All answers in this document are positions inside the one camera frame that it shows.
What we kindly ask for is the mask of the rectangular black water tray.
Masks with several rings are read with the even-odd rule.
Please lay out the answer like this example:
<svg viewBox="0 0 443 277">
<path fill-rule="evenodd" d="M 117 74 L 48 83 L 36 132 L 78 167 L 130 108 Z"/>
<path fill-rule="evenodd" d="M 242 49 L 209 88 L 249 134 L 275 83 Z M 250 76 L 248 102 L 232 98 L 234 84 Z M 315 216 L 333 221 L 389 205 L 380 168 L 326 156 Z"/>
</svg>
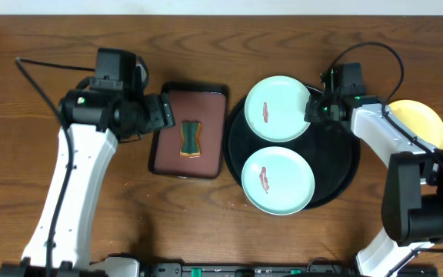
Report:
<svg viewBox="0 0 443 277">
<path fill-rule="evenodd" d="M 168 94 L 175 126 L 153 135 L 148 170 L 156 175 L 182 178 L 214 179 L 222 160 L 222 139 L 228 107 L 228 87 L 203 83 L 166 82 L 162 91 Z M 180 156 L 181 124 L 200 122 L 201 155 Z"/>
</svg>

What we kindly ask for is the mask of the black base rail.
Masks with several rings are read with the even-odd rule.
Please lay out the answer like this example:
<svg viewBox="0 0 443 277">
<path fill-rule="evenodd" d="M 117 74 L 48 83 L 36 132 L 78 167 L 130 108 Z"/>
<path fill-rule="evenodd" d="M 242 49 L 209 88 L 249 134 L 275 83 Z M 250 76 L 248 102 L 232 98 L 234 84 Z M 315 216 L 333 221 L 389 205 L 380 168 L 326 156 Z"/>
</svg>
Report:
<svg viewBox="0 0 443 277">
<path fill-rule="evenodd" d="M 220 265 L 185 264 L 182 260 L 144 263 L 126 253 L 115 253 L 91 270 L 103 270 L 108 276 L 138 277 L 282 277 L 282 276 L 357 276 L 358 270 L 340 262 L 318 257 L 307 265 Z"/>
</svg>

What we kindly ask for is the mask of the green yellow sponge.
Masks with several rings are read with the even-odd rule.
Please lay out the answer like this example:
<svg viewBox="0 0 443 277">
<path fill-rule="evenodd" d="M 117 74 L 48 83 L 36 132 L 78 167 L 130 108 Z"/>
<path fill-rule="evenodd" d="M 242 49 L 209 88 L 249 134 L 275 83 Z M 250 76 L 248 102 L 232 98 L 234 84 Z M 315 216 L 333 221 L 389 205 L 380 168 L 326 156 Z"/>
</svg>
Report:
<svg viewBox="0 0 443 277">
<path fill-rule="evenodd" d="M 200 122 L 183 122 L 181 124 L 182 143 L 180 156 L 197 158 L 201 155 L 200 134 L 202 124 Z"/>
</svg>

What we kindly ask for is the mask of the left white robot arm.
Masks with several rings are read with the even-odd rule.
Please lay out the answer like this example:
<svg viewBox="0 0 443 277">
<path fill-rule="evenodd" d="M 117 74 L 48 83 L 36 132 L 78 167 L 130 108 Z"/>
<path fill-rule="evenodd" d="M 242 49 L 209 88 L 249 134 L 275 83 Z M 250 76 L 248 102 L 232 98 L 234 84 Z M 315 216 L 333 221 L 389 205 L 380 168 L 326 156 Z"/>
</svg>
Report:
<svg viewBox="0 0 443 277">
<path fill-rule="evenodd" d="M 58 134 L 58 158 L 42 215 L 20 263 L 2 264 L 0 276 L 138 276 L 135 258 L 91 261 L 92 225 L 119 142 L 175 124 L 168 96 L 75 88 L 60 101 L 59 111 L 67 124 Z"/>
</svg>

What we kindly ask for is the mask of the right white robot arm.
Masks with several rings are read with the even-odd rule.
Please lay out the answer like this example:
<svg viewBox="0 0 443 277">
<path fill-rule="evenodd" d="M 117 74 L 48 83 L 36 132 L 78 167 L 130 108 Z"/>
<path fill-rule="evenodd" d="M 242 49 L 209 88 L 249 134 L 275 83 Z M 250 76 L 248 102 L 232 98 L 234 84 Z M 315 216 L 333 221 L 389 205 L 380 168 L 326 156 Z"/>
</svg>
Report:
<svg viewBox="0 0 443 277">
<path fill-rule="evenodd" d="M 340 122 L 387 166 L 383 228 L 355 258 L 360 275 L 395 276 L 422 252 L 443 252 L 443 150 L 373 96 L 310 97 L 305 120 Z"/>
</svg>

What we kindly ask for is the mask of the round black tray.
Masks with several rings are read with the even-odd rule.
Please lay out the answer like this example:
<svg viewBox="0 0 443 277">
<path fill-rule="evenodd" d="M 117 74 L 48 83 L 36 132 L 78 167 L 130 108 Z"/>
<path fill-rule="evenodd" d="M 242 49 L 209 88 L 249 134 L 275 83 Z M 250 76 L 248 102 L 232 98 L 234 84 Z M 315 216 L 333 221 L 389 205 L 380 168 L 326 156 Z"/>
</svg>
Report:
<svg viewBox="0 0 443 277">
<path fill-rule="evenodd" d="M 234 180 L 241 184 L 246 160 L 259 149 L 284 147 L 297 152 L 310 165 L 315 177 L 315 192 L 307 209 L 323 206 L 336 199 L 351 184 L 358 170 L 361 146 L 359 138 L 337 122 L 311 124 L 299 137 L 289 142 L 269 142 L 249 127 L 242 99 L 225 123 L 222 150 Z"/>
</svg>

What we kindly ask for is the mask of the yellow plate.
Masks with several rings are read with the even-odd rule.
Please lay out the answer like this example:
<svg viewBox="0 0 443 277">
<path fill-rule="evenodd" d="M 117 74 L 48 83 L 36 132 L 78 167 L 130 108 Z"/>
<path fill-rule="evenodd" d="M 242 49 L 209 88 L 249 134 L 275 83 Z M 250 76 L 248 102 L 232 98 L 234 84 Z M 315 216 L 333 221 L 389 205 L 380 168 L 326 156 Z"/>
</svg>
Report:
<svg viewBox="0 0 443 277">
<path fill-rule="evenodd" d="M 427 105 L 413 100 L 398 100 L 389 105 L 393 114 L 417 136 L 443 149 L 443 121 Z"/>
</svg>

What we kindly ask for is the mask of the green plate with stain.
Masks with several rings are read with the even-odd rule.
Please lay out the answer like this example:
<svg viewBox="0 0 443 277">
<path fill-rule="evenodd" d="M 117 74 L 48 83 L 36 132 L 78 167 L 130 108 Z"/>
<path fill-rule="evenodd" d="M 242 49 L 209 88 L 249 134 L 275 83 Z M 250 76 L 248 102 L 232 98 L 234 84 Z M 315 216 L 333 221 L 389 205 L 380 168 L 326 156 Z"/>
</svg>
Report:
<svg viewBox="0 0 443 277">
<path fill-rule="evenodd" d="M 289 142 L 311 125 L 305 120 L 310 96 L 307 87 L 295 78 L 283 75 L 265 78 L 250 90 L 245 99 L 245 120 L 261 139 Z"/>
</svg>

